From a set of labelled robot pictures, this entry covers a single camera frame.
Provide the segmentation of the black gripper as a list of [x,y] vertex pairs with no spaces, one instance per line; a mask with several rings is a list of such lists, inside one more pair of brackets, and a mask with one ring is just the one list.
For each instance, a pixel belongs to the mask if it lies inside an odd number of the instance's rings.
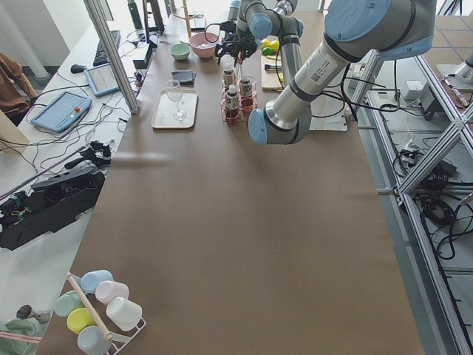
[[235,59],[246,59],[251,57],[257,50],[255,38],[250,36],[236,37],[232,47],[232,57]]
[[215,55],[238,55],[238,35],[235,21],[224,21],[219,24],[220,31],[224,32],[224,37],[219,44],[216,45]]

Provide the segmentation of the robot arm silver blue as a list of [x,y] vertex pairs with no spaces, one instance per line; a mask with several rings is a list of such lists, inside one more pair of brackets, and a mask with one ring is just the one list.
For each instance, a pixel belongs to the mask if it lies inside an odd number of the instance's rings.
[[239,54],[239,36],[237,34],[237,19],[241,1],[232,1],[228,11],[227,20],[219,23],[219,30],[224,32],[223,40],[216,45],[214,55],[222,58],[224,55],[230,55],[236,58]]
[[242,1],[236,21],[239,35],[255,39],[277,36],[285,88],[254,109],[249,135],[257,144],[293,144],[308,132],[310,105],[348,64],[370,50],[398,60],[427,52],[433,41],[435,1],[332,1],[324,18],[323,39],[306,61],[300,56],[300,20],[296,1],[279,1],[268,9],[262,1]]

